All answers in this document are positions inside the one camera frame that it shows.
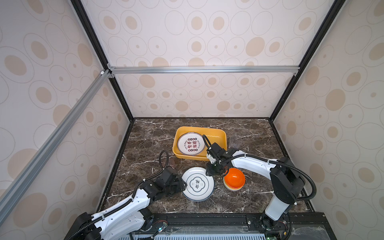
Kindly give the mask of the diagonal aluminium rail left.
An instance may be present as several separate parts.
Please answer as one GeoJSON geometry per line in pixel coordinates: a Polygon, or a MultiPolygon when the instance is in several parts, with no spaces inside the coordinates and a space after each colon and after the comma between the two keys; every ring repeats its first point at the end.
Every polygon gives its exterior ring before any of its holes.
{"type": "Polygon", "coordinates": [[[18,177],[13,181],[10,188],[6,191],[1,199],[1,224],[8,218],[12,210],[18,204],[22,196],[28,190],[30,185],[36,179],[47,161],[51,158],[54,151],[58,148],[69,130],[76,123],[85,108],[89,105],[97,91],[111,75],[110,70],[104,70],[94,82],[90,85],[87,91],[77,101],[68,114],[63,118],[59,126],[53,131],[50,137],[36,152],[31,161],[21,171],[18,177]]]}

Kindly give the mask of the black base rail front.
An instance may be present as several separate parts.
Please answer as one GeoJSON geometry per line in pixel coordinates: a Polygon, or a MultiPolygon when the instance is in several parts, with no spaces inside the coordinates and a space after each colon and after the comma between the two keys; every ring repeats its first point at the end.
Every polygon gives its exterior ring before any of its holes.
{"type": "Polygon", "coordinates": [[[262,227],[261,214],[131,214],[112,226],[91,224],[78,240],[334,240],[323,213],[283,215],[272,230],[262,227]]]}

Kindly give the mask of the horizontal aluminium rail back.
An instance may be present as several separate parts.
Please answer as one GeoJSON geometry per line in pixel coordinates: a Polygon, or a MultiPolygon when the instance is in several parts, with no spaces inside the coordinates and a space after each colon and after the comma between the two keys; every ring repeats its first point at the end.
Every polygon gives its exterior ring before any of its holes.
{"type": "Polygon", "coordinates": [[[297,73],[299,66],[111,67],[113,74],[297,73]]]}

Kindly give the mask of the white plate red characters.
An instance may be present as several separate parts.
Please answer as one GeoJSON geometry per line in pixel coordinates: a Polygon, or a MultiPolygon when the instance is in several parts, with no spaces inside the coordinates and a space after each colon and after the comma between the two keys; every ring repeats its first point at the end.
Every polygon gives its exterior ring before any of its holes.
{"type": "Polygon", "coordinates": [[[206,145],[202,135],[189,132],[178,139],[177,147],[183,155],[196,156],[205,149],[206,145]]]}

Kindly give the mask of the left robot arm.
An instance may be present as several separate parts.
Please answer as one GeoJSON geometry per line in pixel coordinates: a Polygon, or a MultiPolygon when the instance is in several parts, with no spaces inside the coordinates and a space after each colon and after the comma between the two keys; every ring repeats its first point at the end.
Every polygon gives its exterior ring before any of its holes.
{"type": "Polygon", "coordinates": [[[149,179],[141,180],[132,195],[107,210],[78,216],[67,233],[66,240],[117,240],[141,229],[152,214],[147,207],[165,197],[186,190],[188,184],[171,166],[149,179]]]}

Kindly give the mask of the white plate quatrefoil pattern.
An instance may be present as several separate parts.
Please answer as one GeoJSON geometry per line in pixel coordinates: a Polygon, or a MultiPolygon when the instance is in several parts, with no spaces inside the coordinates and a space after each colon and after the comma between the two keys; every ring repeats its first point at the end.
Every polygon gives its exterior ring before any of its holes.
{"type": "Polygon", "coordinates": [[[205,168],[190,168],[182,175],[182,179],[187,185],[183,194],[193,202],[203,202],[214,192],[214,178],[206,175],[205,168]]]}

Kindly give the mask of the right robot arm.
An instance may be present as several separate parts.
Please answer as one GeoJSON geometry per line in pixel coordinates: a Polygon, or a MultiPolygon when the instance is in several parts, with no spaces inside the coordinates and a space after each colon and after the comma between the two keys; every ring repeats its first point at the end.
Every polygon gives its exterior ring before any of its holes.
{"type": "Polygon", "coordinates": [[[228,175],[230,167],[259,174],[271,181],[274,195],[263,212],[262,221],[277,222],[299,201],[308,201],[317,194],[314,180],[295,167],[289,158],[265,159],[239,149],[223,149],[218,144],[206,144],[207,176],[228,175]]]}

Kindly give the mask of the yellow plastic bin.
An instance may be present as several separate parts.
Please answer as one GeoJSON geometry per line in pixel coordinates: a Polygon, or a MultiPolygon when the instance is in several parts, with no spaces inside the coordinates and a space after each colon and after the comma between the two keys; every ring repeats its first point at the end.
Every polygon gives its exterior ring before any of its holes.
{"type": "Polygon", "coordinates": [[[206,157],[207,155],[207,146],[205,149],[198,155],[196,156],[187,156],[183,155],[177,147],[178,139],[185,133],[198,133],[200,135],[205,135],[209,142],[211,144],[217,143],[220,147],[223,149],[227,149],[227,135],[223,130],[220,129],[210,129],[210,128],[199,128],[199,127],[180,127],[176,131],[174,143],[173,143],[173,153],[175,156],[179,159],[188,159],[188,160],[196,160],[196,161],[209,161],[208,158],[206,157]]]}

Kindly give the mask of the orange bowl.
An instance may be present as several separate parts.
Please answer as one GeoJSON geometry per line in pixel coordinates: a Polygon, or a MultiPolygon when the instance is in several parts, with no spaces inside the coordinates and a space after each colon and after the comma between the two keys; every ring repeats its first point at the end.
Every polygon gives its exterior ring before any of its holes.
{"type": "Polygon", "coordinates": [[[236,168],[230,168],[227,172],[227,174],[224,176],[224,178],[235,178],[235,179],[240,179],[243,178],[246,180],[245,175],[242,171],[236,168]]]}

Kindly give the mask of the black frame post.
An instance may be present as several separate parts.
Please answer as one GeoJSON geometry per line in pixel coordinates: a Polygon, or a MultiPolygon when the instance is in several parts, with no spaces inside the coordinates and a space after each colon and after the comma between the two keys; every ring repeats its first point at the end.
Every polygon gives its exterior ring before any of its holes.
{"type": "MultiPolygon", "coordinates": [[[[109,70],[109,61],[105,55],[105,52],[102,48],[101,42],[99,41],[99,38],[97,37],[97,34],[92,26],[92,23],[86,13],[85,7],[83,3],[79,0],[70,0],[71,5],[74,7],[75,13],[77,17],[79,18],[84,31],[86,32],[86,35],[103,67],[104,70],[109,70]]],[[[112,84],[112,87],[118,97],[118,100],[120,101],[124,112],[126,113],[128,119],[130,122],[134,121],[135,118],[133,117],[133,114],[127,104],[127,101],[123,95],[122,89],[116,79],[116,77],[110,77],[109,78],[110,83],[112,84]]]]}
{"type": "Polygon", "coordinates": [[[285,91],[283,92],[283,95],[281,96],[278,104],[276,105],[274,111],[272,112],[272,115],[269,118],[269,122],[272,124],[275,119],[277,118],[278,114],[282,110],[284,104],[286,103],[288,97],[290,96],[291,92],[294,90],[294,87],[296,86],[297,82],[299,81],[301,75],[304,73],[306,67],[310,63],[312,57],[315,55],[316,50],[322,43],[323,39],[325,38],[326,34],[330,30],[333,22],[337,18],[339,12],[341,11],[342,7],[346,3],[346,0],[336,0],[331,5],[330,10],[326,14],[324,20],[321,22],[321,25],[315,34],[314,39],[312,40],[311,44],[309,45],[309,48],[307,49],[302,61],[299,64],[299,70],[298,72],[291,78],[288,86],[286,87],[285,91]]]}

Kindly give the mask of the black frame post right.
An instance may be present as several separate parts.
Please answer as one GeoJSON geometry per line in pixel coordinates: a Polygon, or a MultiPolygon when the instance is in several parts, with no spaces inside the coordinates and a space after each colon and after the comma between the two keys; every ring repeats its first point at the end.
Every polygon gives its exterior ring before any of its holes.
{"type": "Polygon", "coordinates": [[[294,87],[296,86],[297,82],[299,81],[301,75],[304,73],[306,67],[310,63],[312,57],[315,55],[316,50],[322,43],[323,39],[325,38],[326,34],[330,30],[333,22],[337,18],[339,12],[341,11],[342,7],[346,3],[346,0],[336,0],[331,5],[330,10],[326,14],[324,20],[321,22],[321,25],[315,34],[314,39],[312,40],[311,44],[309,45],[309,48],[307,49],[302,61],[299,64],[299,70],[298,72],[291,78],[288,86],[286,87],[285,91],[283,92],[283,95],[281,96],[278,104],[276,105],[274,111],[272,112],[272,115],[269,118],[269,122],[272,124],[275,119],[277,118],[278,114],[282,110],[284,104],[286,103],[288,97],[290,96],[291,92],[294,90],[294,87]]]}

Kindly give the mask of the black frame post left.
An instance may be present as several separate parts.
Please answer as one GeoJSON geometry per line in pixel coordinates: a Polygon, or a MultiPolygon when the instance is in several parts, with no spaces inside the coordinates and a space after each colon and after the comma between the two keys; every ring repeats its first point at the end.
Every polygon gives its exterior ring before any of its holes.
{"type": "MultiPolygon", "coordinates": [[[[70,0],[71,5],[74,7],[75,13],[77,17],[79,18],[84,31],[86,32],[86,35],[103,67],[104,70],[109,70],[109,61],[105,55],[105,52],[102,48],[101,42],[99,41],[99,38],[97,37],[97,34],[92,26],[92,23],[86,13],[85,7],[83,3],[79,0],[70,0]]],[[[112,84],[112,87],[118,97],[118,100],[120,101],[124,112],[126,113],[128,119],[130,122],[134,121],[135,118],[133,117],[133,114],[127,104],[127,101],[123,95],[122,89],[116,79],[116,77],[110,77],[109,78],[110,83],[112,84]]]]}

